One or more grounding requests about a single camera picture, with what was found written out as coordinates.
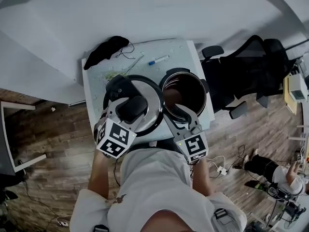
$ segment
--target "table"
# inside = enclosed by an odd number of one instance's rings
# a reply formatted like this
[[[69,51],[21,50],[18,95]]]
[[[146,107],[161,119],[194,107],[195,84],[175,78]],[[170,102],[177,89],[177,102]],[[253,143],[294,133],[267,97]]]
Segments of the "table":
[[[123,49],[123,52],[131,52],[133,47],[129,45]],[[114,54],[110,60],[105,59],[98,65],[92,66],[85,71],[83,68],[84,91],[87,103],[87,110],[90,120],[91,129],[99,120],[103,110],[103,99],[105,96],[105,85],[107,78],[111,73],[123,73],[126,71],[136,59],[144,55],[144,57],[131,70],[130,74],[139,74],[152,79],[157,84],[165,76],[166,71],[172,68],[183,67],[189,69],[199,78],[205,79],[205,75],[195,49],[193,41],[186,40],[158,40],[144,43],[134,44],[134,51],[126,54],[127,59],[123,55],[115,58]],[[148,62],[169,55],[169,58],[149,66]],[[82,67],[86,63],[86,59],[82,59]],[[209,93],[207,94],[207,102],[204,111],[199,116],[199,122],[203,130],[210,127],[210,122],[214,120],[214,113]],[[171,138],[170,132],[165,120],[151,133],[143,137],[135,139],[134,144],[146,143],[151,141],[163,140]]]
[[[38,161],[41,161],[46,158],[46,155],[41,155],[35,159],[27,161],[21,165],[15,166],[14,160],[11,154],[10,146],[8,143],[8,138],[6,135],[5,129],[5,121],[4,121],[4,108],[13,108],[13,109],[25,109],[25,110],[35,110],[35,106],[30,105],[23,105],[17,103],[10,103],[10,102],[0,102],[0,174],[8,174],[8,175],[15,175],[16,172],[27,168]]]
[[[289,93],[289,81],[288,76],[283,80],[283,98],[286,103],[287,108],[296,115],[297,113],[297,102],[293,100]]]

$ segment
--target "black chair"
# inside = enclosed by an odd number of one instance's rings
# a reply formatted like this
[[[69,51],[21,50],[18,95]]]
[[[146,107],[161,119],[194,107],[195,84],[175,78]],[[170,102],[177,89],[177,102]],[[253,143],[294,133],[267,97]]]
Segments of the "black chair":
[[[293,67],[279,40],[263,41],[257,35],[233,54],[210,59],[222,53],[220,46],[204,48],[202,67],[210,87],[214,112],[229,110],[233,119],[247,112],[246,102],[237,107],[227,107],[235,97],[240,99],[256,93],[256,100],[267,107],[268,96],[282,93],[283,79]]]

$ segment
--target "cooking pot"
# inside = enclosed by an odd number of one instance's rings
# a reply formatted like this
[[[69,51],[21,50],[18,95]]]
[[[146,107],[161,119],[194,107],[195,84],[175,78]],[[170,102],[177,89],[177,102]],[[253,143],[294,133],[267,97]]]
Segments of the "cooking pot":
[[[199,116],[205,106],[209,87],[205,79],[199,79],[186,68],[174,68],[166,72],[159,87],[165,101],[166,113],[175,121],[186,120],[177,114],[175,104],[184,105]]]
[[[103,109],[108,107],[110,101],[113,102],[124,97],[128,97],[130,100],[137,96],[140,98],[142,96],[144,99],[135,103],[134,106],[128,102],[127,106],[124,105],[121,110],[118,110],[119,114],[117,115],[130,124],[131,120],[144,113],[143,120],[134,131],[137,137],[140,137],[151,133],[163,119],[165,102],[162,91],[155,82],[142,75],[114,77],[106,85]]]

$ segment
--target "person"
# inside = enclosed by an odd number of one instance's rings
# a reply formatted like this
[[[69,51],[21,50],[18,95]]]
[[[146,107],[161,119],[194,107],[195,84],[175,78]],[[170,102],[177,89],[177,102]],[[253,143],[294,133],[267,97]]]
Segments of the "person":
[[[210,181],[202,158],[190,170],[172,140],[136,145],[121,165],[121,187],[110,205],[109,159],[95,150],[88,189],[80,191],[71,232],[240,232],[246,215]]]
[[[268,182],[276,183],[279,188],[292,195],[309,195],[309,184],[305,184],[297,175],[299,163],[296,161],[289,168],[279,166],[271,159],[259,156],[256,149],[250,159],[248,155],[244,157],[243,169],[264,176]]]

